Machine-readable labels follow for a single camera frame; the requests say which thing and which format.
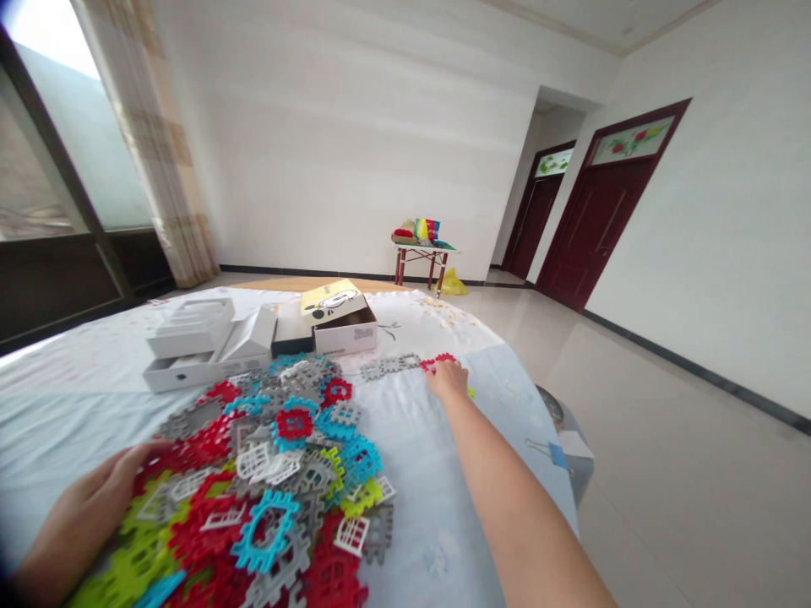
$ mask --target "white wall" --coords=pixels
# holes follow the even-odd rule
[[[513,231],[515,216],[518,214],[521,199],[524,197],[526,180],[530,176],[532,162],[535,160],[535,153],[539,150],[537,145],[538,133],[541,132],[541,123],[543,121],[544,117],[540,113],[532,112],[530,126],[526,131],[526,138],[524,139],[524,148],[521,150],[521,157],[518,161],[518,168],[515,170],[513,185],[509,190],[507,206],[504,209],[504,218],[501,220],[501,228],[498,231],[498,238],[496,239],[496,248],[493,250],[493,259],[490,263],[501,264],[504,260],[504,254],[507,252],[507,244],[509,242],[509,236]]]
[[[392,274],[418,216],[483,280],[539,86],[603,102],[620,63],[470,0],[155,11],[226,264]]]
[[[810,24],[804,0],[725,0],[627,57],[533,264],[595,129],[693,97],[586,308],[806,417]]]
[[[552,148],[577,139],[584,120],[585,112],[568,107],[558,106],[546,112],[538,133],[537,149]]]

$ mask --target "yellow plastic bag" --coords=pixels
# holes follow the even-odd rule
[[[469,293],[465,284],[456,278],[455,268],[445,273],[442,281],[442,292],[451,296],[467,296]]]

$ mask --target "beige curtain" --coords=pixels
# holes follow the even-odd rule
[[[179,287],[220,272],[150,0],[71,0]]]

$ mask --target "decorative glass panel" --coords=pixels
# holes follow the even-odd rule
[[[660,118],[638,127],[606,135],[597,144],[592,165],[654,155],[665,140],[675,117]]]
[[[566,171],[566,167],[569,166],[569,159],[572,157],[572,150],[574,148],[544,156],[541,162],[538,163],[535,177],[546,177]]]

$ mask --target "cardboard box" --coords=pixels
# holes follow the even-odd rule
[[[348,279],[302,293],[302,316],[310,327],[345,317],[365,306],[361,291]]]
[[[349,355],[378,345],[378,320],[368,306],[344,317],[315,326],[318,355]]]
[[[275,331],[276,313],[267,305],[242,321],[232,321],[231,332],[214,357],[223,376],[267,369]]]
[[[302,317],[301,309],[300,300],[290,301],[276,307],[278,317],[276,335],[270,346],[270,354],[274,358],[279,355],[297,355],[315,350],[313,328],[307,325]]]
[[[231,298],[184,302],[146,341],[156,359],[214,352],[234,318]]]
[[[226,377],[215,364],[214,355],[214,351],[209,351],[155,359],[144,371],[144,380],[153,393],[222,382]]]

